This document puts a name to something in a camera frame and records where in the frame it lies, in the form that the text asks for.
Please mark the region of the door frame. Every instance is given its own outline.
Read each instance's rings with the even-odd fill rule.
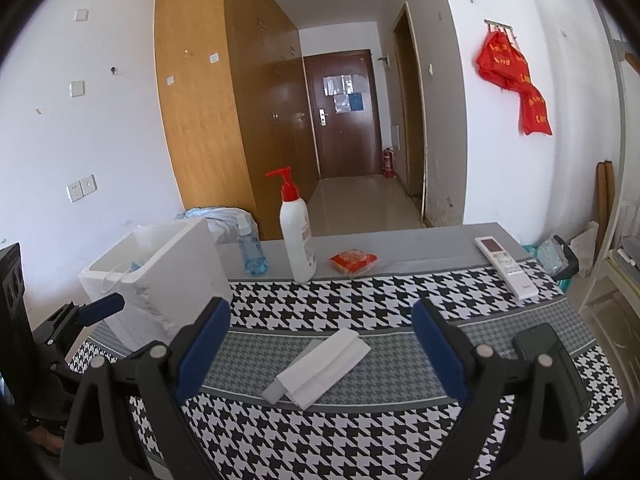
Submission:
[[[371,50],[343,50],[340,52],[325,52],[324,54],[315,54],[314,56],[303,57],[305,64],[305,76],[306,76],[306,88],[309,94],[309,113],[311,113],[311,121],[314,126],[314,140],[316,141],[316,153],[318,154],[318,171],[320,174],[320,180],[322,177],[322,164],[320,161],[320,151],[318,149],[318,128],[321,128],[318,115],[315,112],[315,108],[318,106],[316,100],[316,89],[314,88],[313,77],[310,77],[309,70],[306,68],[306,60],[313,59],[315,57],[322,56],[364,56],[365,63],[367,65],[367,75],[369,76],[369,93],[371,94],[371,107],[373,108],[373,125],[374,136],[376,140],[376,158],[379,164],[379,174],[382,174],[382,129],[380,127],[380,107],[378,106],[378,90],[376,88],[376,75],[373,72],[373,59]]]
[[[396,39],[396,28],[398,28],[398,25],[400,23],[400,21],[402,20],[402,17],[406,16],[407,21],[409,23],[409,32],[411,35],[411,41],[412,41],[412,45],[414,47],[414,54],[415,54],[415,60],[416,63],[418,65],[418,80],[420,81],[420,112],[422,113],[422,143],[423,143],[423,150],[424,150],[424,164],[423,164],[423,174],[422,174],[422,208],[421,208],[421,212],[420,212],[420,216],[421,216],[421,220],[422,222],[426,222],[427,224],[431,224],[431,221],[429,220],[428,216],[427,216],[427,184],[428,184],[428,161],[427,161],[427,113],[426,113],[426,107],[425,107],[425,97],[424,97],[424,77],[422,76],[422,65],[420,63],[420,53],[418,51],[418,43],[415,39],[415,28],[414,28],[414,21],[412,20],[412,16],[411,16],[411,10],[409,8],[409,2],[404,2],[404,4],[402,4],[402,8],[400,9],[400,12],[398,13],[398,17],[396,18],[394,25],[392,27],[391,30],[391,35],[393,37],[393,43],[394,43],[394,57],[396,58],[396,70],[398,70],[398,82],[399,82],[399,86],[400,86],[400,101],[402,103],[402,137],[404,138],[404,145],[405,145],[405,150],[404,150],[404,156],[405,156],[405,160],[404,160],[404,164],[405,167],[407,168],[407,177],[408,177],[408,172],[409,172],[409,150],[407,149],[408,147],[408,142],[407,142],[407,106],[406,106],[406,99],[405,99],[405,88],[404,88],[404,79],[402,78],[402,71],[400,69],[400,60],[399,60],[399,56],[398,56],[398,41]]]

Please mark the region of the doorway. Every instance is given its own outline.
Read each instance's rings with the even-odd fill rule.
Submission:
[[[405,4],[394,29],[394,47],[402,99],[406,192],[424,210],[426,150],[420,65],[415,50],[409,9]]]
[[[321,178],[382,172],[378,96],[370,50],[305,57]]]

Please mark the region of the red pump dispenser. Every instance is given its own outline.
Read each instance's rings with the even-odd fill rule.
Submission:
[[[300,192],[291,179],[291,167],[280,168],[279,170],[270,171],[266,176],[280,175],[284,179],[280,195],[283,202],[295,202],[300,198]]]

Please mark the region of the white lotion bottle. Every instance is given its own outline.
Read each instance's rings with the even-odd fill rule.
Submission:
[[[280,194],[280,227],[287,248],[293,279],[297,283],[308,282],[316,273],[316,251],[311,236],[309,213],[305,201],[291,179],[291,168],[271,171],[267,176],[281,175],[284,179]]]

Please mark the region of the black phone case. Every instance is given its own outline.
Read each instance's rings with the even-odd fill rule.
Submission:
[[[540,354],[548,354],[555,362],[560,363],[562,382],[570,393],[569,400],[575,420],[589,411],[591,395],[585,388],[569,352],[549,323],[518,332],[513,338],[513,347],[521,359],[533,361]]]

